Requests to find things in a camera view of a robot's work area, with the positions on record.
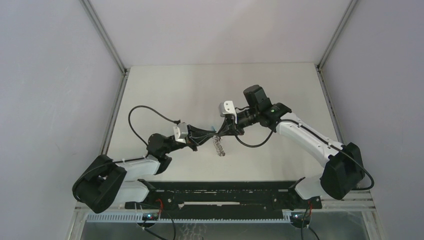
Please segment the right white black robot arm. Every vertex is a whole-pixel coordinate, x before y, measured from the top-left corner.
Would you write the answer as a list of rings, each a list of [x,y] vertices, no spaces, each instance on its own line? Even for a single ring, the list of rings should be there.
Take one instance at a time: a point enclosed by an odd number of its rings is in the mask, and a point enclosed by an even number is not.
[[[246,88],[243,95],[248,106],[241,111],[236,110],[231,100],[220,103],[218,109],[224,122],[219,136],[235,136],[240,142],[245,128],[260,124],[298,144],[323,167],[322,174],[303,177],[291,187],[289,203],[293,207],[302,208],[309,199],[321,195],[342,200],[350,191],[357,190],[366,171],[356,144],[343,144],[319,133],[286,105],[272,103],[257,84]]]

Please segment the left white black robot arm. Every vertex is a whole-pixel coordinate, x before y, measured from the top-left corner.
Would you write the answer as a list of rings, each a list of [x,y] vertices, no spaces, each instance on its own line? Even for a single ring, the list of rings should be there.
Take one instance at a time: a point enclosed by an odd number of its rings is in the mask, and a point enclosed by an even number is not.
[[[185,123],[173,131],[171,136],[152,134],[147,154],[141,157],[113,160],[105,154],[97,156],[73,184],[73,197],[96,214],[126,202],[138,202],[145,209],[153,207],[157,196],[142,178],[163,173],[172,161],[169,153],[186,147],[195,152],[217,134]]]

